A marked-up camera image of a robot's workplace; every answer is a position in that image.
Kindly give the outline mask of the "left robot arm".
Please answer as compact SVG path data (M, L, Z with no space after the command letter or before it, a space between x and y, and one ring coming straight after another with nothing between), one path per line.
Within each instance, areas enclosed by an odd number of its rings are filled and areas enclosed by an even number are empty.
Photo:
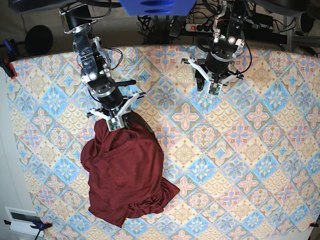
M210 95L218 96L222 86L227 86L232 79L244 77L244 71L232 68L246 43L242 31L245 17L243 1L222 1L219 12L209 25L212 36L195 38L195 45L207 54L206 58L188 60L195 69L197 91L205 90Z

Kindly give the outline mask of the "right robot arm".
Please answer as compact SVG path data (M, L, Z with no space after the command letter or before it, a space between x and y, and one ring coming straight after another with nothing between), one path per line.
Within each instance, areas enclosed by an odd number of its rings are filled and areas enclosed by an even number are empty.
M108 51L101 46L101 39L92 33L89 6L81 3L74 7L63 7L59 12L62 22L67 24L66 34L73 34L73 50L81 62L81 81L87 87L93 100L100 108L92 108L88 117L96 116L106 121L109 131L130 128L131 105L140 97L123 96L119 87L134 85L135 80L115 82L111 75L111 59Z

